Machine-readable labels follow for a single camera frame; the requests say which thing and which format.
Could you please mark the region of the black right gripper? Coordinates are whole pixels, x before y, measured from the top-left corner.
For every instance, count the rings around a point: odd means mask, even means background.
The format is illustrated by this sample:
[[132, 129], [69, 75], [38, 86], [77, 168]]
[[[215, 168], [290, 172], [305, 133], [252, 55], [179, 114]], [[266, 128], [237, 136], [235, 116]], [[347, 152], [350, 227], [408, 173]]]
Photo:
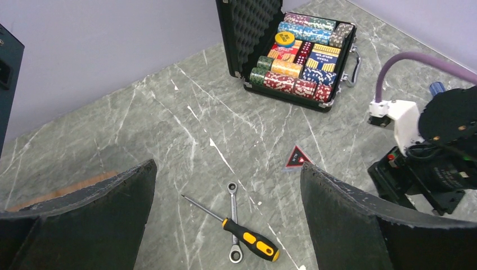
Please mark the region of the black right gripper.
[[368, 174], [382, 199], [413, 208], [409, 196], [421, 194], [437, 214], [451, 214], [476, 189], [476, 88], [440, 93], [419, 111], [424, 142], [407, 157], [396, 143]]

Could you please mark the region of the yellow round blind button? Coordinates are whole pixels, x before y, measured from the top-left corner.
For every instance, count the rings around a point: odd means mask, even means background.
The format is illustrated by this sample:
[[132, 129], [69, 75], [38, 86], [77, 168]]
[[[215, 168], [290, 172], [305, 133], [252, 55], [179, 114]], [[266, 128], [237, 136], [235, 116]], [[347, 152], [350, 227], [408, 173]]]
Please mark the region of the yellow round blind button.
[[279, 31], [274, 36], [274, 41], [279, 47], [289, 48], [295, 44], [295, 35], [289, 31]]

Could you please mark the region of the red black triangular button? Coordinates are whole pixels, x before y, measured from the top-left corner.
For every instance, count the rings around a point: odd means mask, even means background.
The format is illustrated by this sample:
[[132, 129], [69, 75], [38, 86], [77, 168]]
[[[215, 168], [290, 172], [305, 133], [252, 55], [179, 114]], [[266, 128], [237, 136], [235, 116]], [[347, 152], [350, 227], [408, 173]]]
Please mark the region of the red black triangular button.
[[302, 169], [304, 163], [314, 163], [313, 160], [299, 146], [295, 145], [287, 158], [283, 172], [298, 172]]

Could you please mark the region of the blue playing card deck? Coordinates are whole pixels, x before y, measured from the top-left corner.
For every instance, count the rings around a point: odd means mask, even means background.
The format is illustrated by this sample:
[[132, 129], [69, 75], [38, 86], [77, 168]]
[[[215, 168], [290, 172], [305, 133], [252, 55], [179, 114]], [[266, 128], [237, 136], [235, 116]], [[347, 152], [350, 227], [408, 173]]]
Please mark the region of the blue playing card deck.
[[334, 72], [341, 49], [322, 44], [315, 44], [306, 61], [306, 67]]

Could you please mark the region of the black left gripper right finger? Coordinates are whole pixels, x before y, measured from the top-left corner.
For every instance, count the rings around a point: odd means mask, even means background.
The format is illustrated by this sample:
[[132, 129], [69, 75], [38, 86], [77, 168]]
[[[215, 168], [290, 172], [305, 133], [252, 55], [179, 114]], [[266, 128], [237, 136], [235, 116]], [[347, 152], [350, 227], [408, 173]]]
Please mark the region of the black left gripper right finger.
[[301, 198], [319, 269], [475, 269], [476, 223], [383, 200], [312, 163]]

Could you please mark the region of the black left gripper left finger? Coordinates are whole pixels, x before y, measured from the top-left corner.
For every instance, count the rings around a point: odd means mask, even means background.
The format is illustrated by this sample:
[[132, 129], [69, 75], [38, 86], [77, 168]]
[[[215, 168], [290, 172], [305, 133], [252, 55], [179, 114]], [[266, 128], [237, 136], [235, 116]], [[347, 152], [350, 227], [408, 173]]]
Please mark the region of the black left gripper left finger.
[[1, 212], [1, 268], [133, 269], [156, 173], [149, 159], [67, 195]]

